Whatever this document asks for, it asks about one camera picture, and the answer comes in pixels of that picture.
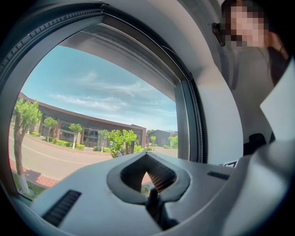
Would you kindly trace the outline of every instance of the brown building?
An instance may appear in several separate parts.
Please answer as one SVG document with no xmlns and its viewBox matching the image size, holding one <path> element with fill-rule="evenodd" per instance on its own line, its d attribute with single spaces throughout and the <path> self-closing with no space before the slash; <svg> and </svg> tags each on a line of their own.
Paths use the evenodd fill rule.
<svg viewBox="0 0 295 236">
<path fill-rule="evenodd" d="M 33 99 L 27 97 L 23 93 L 20 93 L 18 97 L 23 98 L 24 101 L 34 102 Z M 141 126 L 137 126 L 134 124 L 122 124 L 109 120 L 85 116 L 42 102 L 39 102 L 39 110 L 42 113 L 41 120 L 33 127 L 30 127 L 30 130 L 41 133 L 42 136 L 47 136 L 48 134 L 48 127 L 44 124 L 44 120 L 47 117 L 52 117 L 53 119 L 57 120 L 58 125 L 55 130 L 50 130 L 51 137 L 54 136 L 61 140 L 73 142 L 74 132 L 69 129 L 69 126 L 71 123 L 76 123 L 80 124 L 83 128 L 82 133 L 79 133 L 77 136 L 77 144 L 85 144 L 85 146 L 87 147 L 101 147 L 103 140 L 99 135 L 100 130 L 132 130 L 137 135 L 139 145 L 145 147 L 146 128 L 143 128 Z M 106 140 L 104 146 L 109 146 L 109 143 Z"/>
</svg>

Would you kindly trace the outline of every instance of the sticker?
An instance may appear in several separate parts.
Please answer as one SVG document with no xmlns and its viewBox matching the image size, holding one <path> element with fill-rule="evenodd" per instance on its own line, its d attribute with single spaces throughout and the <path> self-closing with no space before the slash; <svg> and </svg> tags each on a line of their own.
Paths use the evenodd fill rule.
<svg viewBox="0 0 295 236">
<path fill-rule="evenodd" d="M 223 166 L 235 168 L 235 166 L 238 164 L 238 161 L 239 160 L 232 160 L 232 161 L 229 161 L 229 162 L 225 162 L 223 164 Z"/>
</svg>

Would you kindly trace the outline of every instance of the window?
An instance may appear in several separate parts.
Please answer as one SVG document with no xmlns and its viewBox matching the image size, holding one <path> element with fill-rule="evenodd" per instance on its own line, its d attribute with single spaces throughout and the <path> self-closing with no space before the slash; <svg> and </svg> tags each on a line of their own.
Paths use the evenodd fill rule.
<svg viewBox="0 0 295 236">
<path fill-rule="evenodd" d="M 28 183 L 50 188 L 85 165 L 130 152 L 130 143 L 126 149 L 123 141 L 120 150 L 114 151 L 116 140 L 108 139 L 112 131 L 120 134 L 118 139 L 130 136 L 135 140 L 135 152 L 158 152 L 174 158 L 182 153 L 181 158 L 189 159 L 181 75 L 146 46 L 106 24 L 86 28 L 61 42 L 34 68 L 18 96 L 19 106 L 36 99 L 39 106 L 35 114 L 40 112 L 43 119 L 59 119 L 61 124 L 54 133 L 50 130 L 52 137 L 48 140 L 47 127 L 33 124 L 41 136 L 31 138 L 22 154 L 26 159 L 28 151 L 35 152 L 38 164 L 30 166 L 27 162 L 23 169 L 36 172 L 39 177 L 32 180 L 27 175 Z M 80 127 L 76 135 L 69 129 L 70 124 Z M 182 130 L 180 151 L 178 129 Z M 57 162 L 64 168 L 54 168 Z M 45 178 L 52 179 L 51 184 Z M 148 176 L 142 184 L 145 193 L 152 186 Z M 32 199 L 40 193 L 26 190 L 20 189 Z"/>
</svg>

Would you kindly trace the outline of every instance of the building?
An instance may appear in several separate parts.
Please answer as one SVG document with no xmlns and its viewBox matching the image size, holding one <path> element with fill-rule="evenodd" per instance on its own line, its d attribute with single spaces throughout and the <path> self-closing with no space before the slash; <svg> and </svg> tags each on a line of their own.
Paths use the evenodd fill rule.
<svg viewBox="0 0 295 236">
<path fill-rule="evenodd" d="M 150 137 L 155 136 L 156 137 L 156 144 L 159 147 L 162 147 L 163 145 L 170 145 L 168 142 L 168 138 L 177 136 L 177 131 L 163 131 L 163 130 L 155 130 L 148 134 L 148 138 L 150 141 Z"/>
<path fill-rule="evenodd" d="M 19 98 L 24 101 L 34 102 L 33 99 L 20 93 Z M 139 145 L 145 146 L 146 141 L 146 128 L 137 125 L 121 124 L 109 120 L 103 120 L 90 116 L 85 116 L 79 113 L 70 112 L 61 108 L 57 108 L 42 102 L 39 102 L 39 110 L 42 117 L 39 123 L 30 127 L 29 129 L 34 132 L 41 133 L 42 136 L 47 136 L 48 127 L 44 124 L 47 117 L 52 117 L 57 120 L 58 125 L 54 130 L 50 130 L 50 136 L 61 140 L 73 142 L 74 132 L 69 129 L 71 123 L 80 124 L 83 128 L 82 133 L 77 136 L 77 144 L 85 144 L 86 147 L 99 146 L 101 147 L 103 139 L 99 135 L 100 130 L 132 130 L 137 135 Z M 107 140 L 104 143 L 105 147 L 109 146 Z"/>
</svg>

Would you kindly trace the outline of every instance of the window glass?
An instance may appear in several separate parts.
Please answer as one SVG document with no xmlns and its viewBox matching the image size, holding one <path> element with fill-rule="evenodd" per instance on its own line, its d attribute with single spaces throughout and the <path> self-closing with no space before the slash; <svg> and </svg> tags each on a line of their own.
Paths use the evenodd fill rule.
<svg viewBox="0 0 295 236">
<path fill-rule="evenodd" d="M 19 192 L 31 199 L 85 165 L 130 152 L 130 143 L 125 150 L 108 139 L 112 130 L 120 139 L 135 140 L 135 152 L 177 157 L 175 76 L 167 75 L 164 65 L 155 66 L 158 59 L 148 61 L 151 55 L 134 59 L 124 47 L 103 44 L 100 32 L 106 29 L 95 26 L 55 47 L 19 93 L 9 156 Z M 130 40 L 124 46 L 139 47 Z M 29 128 L 22 123 L 24 104 L 31 106 Z M 14 129 L 24 134 L 21 146 L 16 146 Z M 17 172 L 19 163 L 22 171 Z M 152 186 L 148 175 L 142 183 L 146 194 Z"/>
</svg>

